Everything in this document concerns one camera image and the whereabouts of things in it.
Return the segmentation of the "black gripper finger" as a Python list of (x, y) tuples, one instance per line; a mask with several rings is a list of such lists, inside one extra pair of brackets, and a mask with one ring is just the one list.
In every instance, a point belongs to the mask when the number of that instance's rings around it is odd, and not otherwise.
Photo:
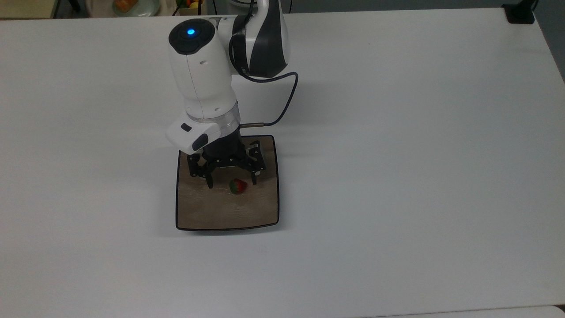
[(213, 171), (218, 167), (220, 159), (202, 151), (187, 155), (186, 161), (192, 177), (204, 178), (209, 189), (214, 187)]
[(250, 174), (252, 184), (257, 184), (257, 177), (262, 171), (266, 169), (266, 161), (263, 156), (262, 144), (259, 140), (253, 141), (250, 145), (244, 145), (243, 159), (241, 159), (241, 169), (244, 169)]

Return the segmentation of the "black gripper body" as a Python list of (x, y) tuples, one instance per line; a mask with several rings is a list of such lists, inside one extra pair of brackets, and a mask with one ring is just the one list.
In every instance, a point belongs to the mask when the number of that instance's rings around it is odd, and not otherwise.
[(204, 167), (249, 167), (249, 157), (241, 139), (240, 129), (204, 146)]

